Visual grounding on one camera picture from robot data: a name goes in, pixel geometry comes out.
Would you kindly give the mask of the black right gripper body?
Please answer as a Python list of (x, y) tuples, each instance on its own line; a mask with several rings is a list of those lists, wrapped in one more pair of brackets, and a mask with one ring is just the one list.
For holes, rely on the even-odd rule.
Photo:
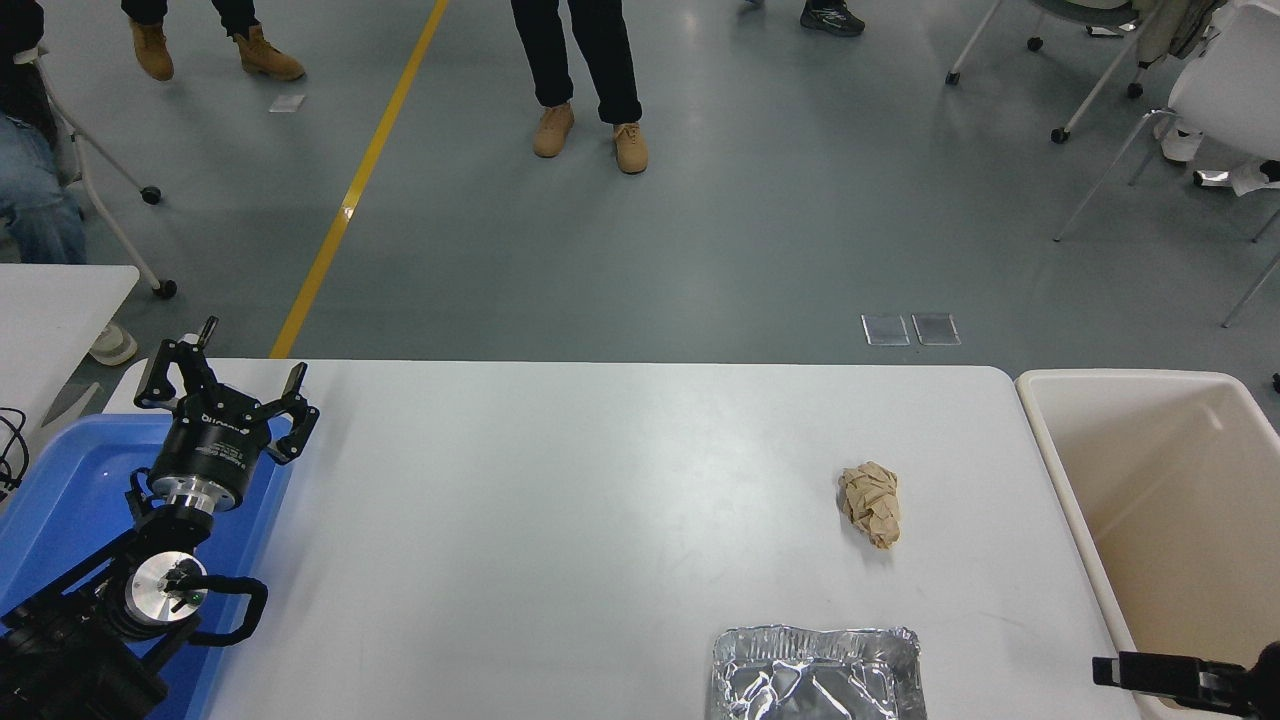
[(1245, 688), (1253, 719), (1279, 719), (1280, 643), (1267, 644), (1256, 665), (1247, 673)]

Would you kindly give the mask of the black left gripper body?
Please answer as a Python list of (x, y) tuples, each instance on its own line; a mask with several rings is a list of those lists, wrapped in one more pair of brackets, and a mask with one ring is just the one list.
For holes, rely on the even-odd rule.
[(271, 442), (268, 421), (248, 421), (244, 413), (229, 418), (200, 400), (180, 401), (160, 454), (150, 468), (150, 492), (172, 495), (187, 480), (216, 487), (218, 498), (243, 498), (260, 455)]

